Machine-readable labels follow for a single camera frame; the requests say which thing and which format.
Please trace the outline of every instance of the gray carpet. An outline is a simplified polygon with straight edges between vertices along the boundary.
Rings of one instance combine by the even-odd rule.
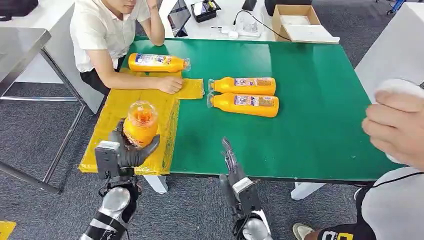
[[[387,2],[315,0],[321,23],[356,65],[390,21]],[[60,84],[16,83],[9,95],[69,96]],[[0,160],[42,179],[78,111],[75,103],[0,105]],[[51,183],[61,195],[51,195],[0,172],[0,220],[17,222],[11,240],[73,240],[85,231],[101,203],[103,181],[82,174],[78,164],[96,124],[86,111],[66,148]],[[144,192],[130,223],[135,240],[230,240],[231,213],[216,178],[171,176],[169,192],[155,193],[142,179]],[[314,228],[355,221],[356,187],[326,185],[301,201],[290,199],[293,183],[262,180],[259,195],[276,240],[294,240],[291,226]]]

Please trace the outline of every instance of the green table mat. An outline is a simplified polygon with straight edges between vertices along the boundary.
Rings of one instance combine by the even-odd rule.
[[[182,100],[171,173],[226,173],[221,139],[230,140],[247,175],[264,178],[370,181],[400,167],[374,148],[361,121],[370,101],[337,44],[136,37],[130,53],[190,58],[184,78],[273,77],[274,118]]]

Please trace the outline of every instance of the black pants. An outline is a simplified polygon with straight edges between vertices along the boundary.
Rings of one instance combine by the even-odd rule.
[[[125,59],[125,56],[118,59],[118,66],[115,69],[115,72],[119,72],[122,63],[124,62],[124,59]],[[109,91],[111,89],[105,86],[105,84],[103,84],[102,80],[97,74],[96,69],[93,68],[91,71],[80,72],[79,75],[81,76],[82,81],[90,85],[93,89],[99,91],[105,96],[109,94]]]
[[[363,187],[356,196],[357,222],[325,228],[318,240],[376,240],[373,229],[362,217],[362,202],[369,188]]]

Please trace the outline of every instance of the robotic hand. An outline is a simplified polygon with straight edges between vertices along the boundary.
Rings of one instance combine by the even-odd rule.
[[[246,177],[226,137],[222,139],[222,145],[228,177],[221,174],[219,186],[231,207],[234,221],[232,234],[237,240],[273,240],[255,183]]]
[[[134,168],[142,165],[159,145],[159,135],[144,148],[136,148],[124,135],[124,118],[95,148],[98,175],[107,179],[98,193],[103,197],[101,207],[90,222],[81,240],[119,240],[124,232],[128,236],[128,222],[137,209],[141,194]]]

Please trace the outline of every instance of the human arm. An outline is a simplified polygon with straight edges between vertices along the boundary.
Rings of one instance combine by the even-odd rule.
[[[115,72],[111,55],[107,50],[86,50],[86,52],[101,81],[110,89],[158,89],[174,94],[183,86],[183,80],[178,77],[143,77]]]
[[[140,22],[150,41],[156,46],[162,46],[165,41],[165,28],[159,16],[157,0],[146,0],[146,4],[141,7],[144,9],[140,9],[137,20]],[[145,8],[148,9],[150,18],[144,19],[147,16],[147,14],[143,13],[147,11]]]
[[[362,128],[371,143],[403,164],[424,171],[424,98],[379,91]]]

